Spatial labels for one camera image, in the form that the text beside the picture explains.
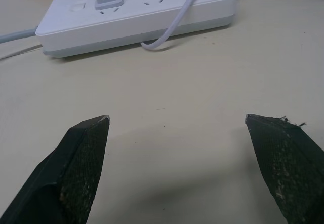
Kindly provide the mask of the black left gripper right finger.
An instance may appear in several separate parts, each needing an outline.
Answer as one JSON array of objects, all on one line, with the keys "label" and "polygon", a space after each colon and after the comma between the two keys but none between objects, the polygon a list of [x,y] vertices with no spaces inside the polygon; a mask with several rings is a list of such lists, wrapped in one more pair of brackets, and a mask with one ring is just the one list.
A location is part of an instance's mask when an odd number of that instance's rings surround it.
[{"label": "black left gripper right finger", "polygon": [[286,117],[245,118],[262,177],[288,224],[324,224],[324,151]]}]

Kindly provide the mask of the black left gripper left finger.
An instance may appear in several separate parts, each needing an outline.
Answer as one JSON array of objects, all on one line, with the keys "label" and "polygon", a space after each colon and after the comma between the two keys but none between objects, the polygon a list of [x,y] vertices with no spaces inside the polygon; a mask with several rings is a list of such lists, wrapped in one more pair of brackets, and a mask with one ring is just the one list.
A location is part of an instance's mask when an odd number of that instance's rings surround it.
[{"label": "black left gripper left finger", "polygon": [[71,127],[33,170],[0,224],[86,224],[101,177],[110,117]]}]

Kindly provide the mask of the white power strip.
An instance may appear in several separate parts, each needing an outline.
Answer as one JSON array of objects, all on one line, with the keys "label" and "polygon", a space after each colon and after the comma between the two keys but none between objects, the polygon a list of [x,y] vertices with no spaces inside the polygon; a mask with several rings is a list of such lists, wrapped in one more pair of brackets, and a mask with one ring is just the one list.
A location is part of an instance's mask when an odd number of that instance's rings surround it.
[{"label": "white power strip", "polygon": [[[186,0],[124,0],[96,10],[96,0],[53,0],[36,29],[43,52],[63,58],[156,40]],[[237,0],[194,0],[174,35],[229,25]]]}]

